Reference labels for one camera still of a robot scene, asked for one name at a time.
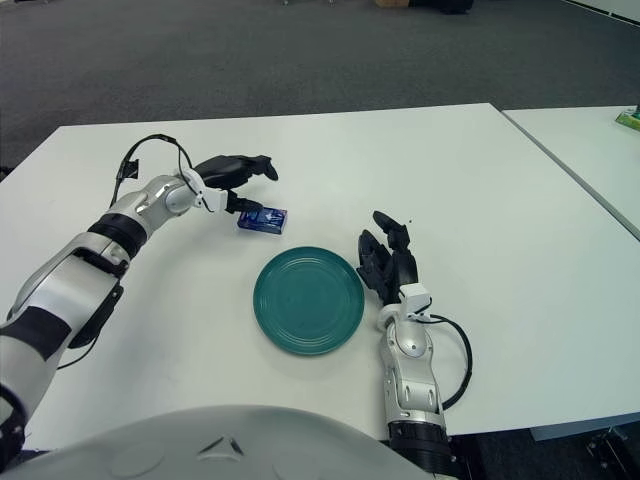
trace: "teal ceramic plate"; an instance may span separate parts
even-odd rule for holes
[[[253,309],[264,333],[300,355],[330,352],[358,328],[364,293],[356,272],[329,250],[299,247],[262,270]]]

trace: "green plate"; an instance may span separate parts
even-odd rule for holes
[[[329,250],[299,247],[262,269],[253,310],[273,343],[300,355],[330,352],[358,328],[362,284],[351,266]]]

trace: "white table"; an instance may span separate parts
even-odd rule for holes
[[[631,107],[505,112],[640,240],[640,132],[615,122]]]
[[[351,340],[316,358],[274,346],[251,304],[261,268],[285,249],[316,245],[355,265],[360,231],[377,231],[374,209],[411,222],[433,311],[471,339],[474,375],[447,412],[450,434],[640,411],[640,246],[487,104],[60,128],[0,185],[0,304],[99,218],[122,155],[155,132],[194,161],[272,155],[281,180],[240,192],[288,209],[284,234],[239,231],[234,216],[203,211],[165,225],[124,278],[94,351],[55,377],[27,447],[232,403],[296,407],[385,437],[372,292]],[[175,168],[164,144],[139,156],[147,179]],[[448,397],[464,358],[455,333],[432,332]]]

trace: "black cable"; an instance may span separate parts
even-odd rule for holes
[[[191,187],[191,185],[189,185],[189,182],[187,182],[185,176],[182,173],[182,165],[180,161],[181,153],[182,155],[184,155],[184,158],[187,160],[187,165],[189,165],[189,168],[193,168],[193,164],[191,163],[191,158],[189,157],[189,154],[186,152],[184,148],[182,148],[182,145],[180,145],[175,138],[170,137],[169,135],[164,135],[163,133],[154,133],[153,135],[144,137],[143,139],[138,140],[136,143],[134,143],[133,146],[129,149],[129,151],[127,151],[122,161],[120,162],[120,167],[118,168],[118,173],[116,174],[116,183],[113,189],[113,196],[111,197],[111,203],[109,204],[109,208],[113,207],[113,204],[118,201],[118,191],[120,190],[120,185],[122,184],[124,179],[127,178],[127,176],[125,175],[125,169],[129,161],[131,160],[131,157],[133,156],[133,154],[135,153],[135,151],[140,145],[142,145],[144,142],[147,142],[149,140],[162,140],[163,142],[170,143],[172,145],[175,145],[178,148],[178,170],[180,170],[180,176],[182,177],[182,180],[184,180],[184,182],[189,187],[189,190],[191,190],[194,194],[196,194],[196,191],[193,189],[193,187]]]
[[[70,367],[71,365],[75,365],[76,363],[78,363],[80,360],[82,360],[84,357],[86,357],[87,355],[89,355],[89,352],[91,350],[93,350],[93,347],[95,347],[96,342],[98,341],[98,337],[96,336],[96,338],[93,339],[93,342],[91,343],[91,346],[89,348],[87,348],[87,351],[84,352],[82,355],[80,355],[78,358],[76,358],[75,360],[72,360],[69,363],[65,363],[64,365],[60,365],[58,368],[56,368],[56,370],[62,370],[63,368],[67,368]]]
[[[416,320],[418,323],[424,323],[428,325],[436,324],[436,323],[448,323],[453,328],[456,329],[458,335],[462,339],[462,343],[464,343],[464,350],[467,354],[467,371],[464,374],[464,378],[454,393],[448,400],[442,402],[442,409],[447,410],[449,407],[456,404],[458,400],[464,395],[464,392],[467,390],[467,386],[469,385],[469,380],[471,380],[471,371],[473,370],[473,354],[471,353],[471,343],[469,342],[469,338],[467,334],[464,333],[464,330],[460,325],[458,325],[453,320],[449,320],[447,317],[443,317],[442,315],[431,314],[431,318],[435,318],[435,321],[424,321],[424,320]]]

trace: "robot forearm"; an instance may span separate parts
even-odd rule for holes
[[[122,295],[120,279],[131,259],[155,229],[193,205],[195,195],[183,195],[184,189],[182,180],[161,176],[125,195],[25,282],[0,327],[5,456],[19,451],[24,425],[64,350],[87,345],[99,334]]]

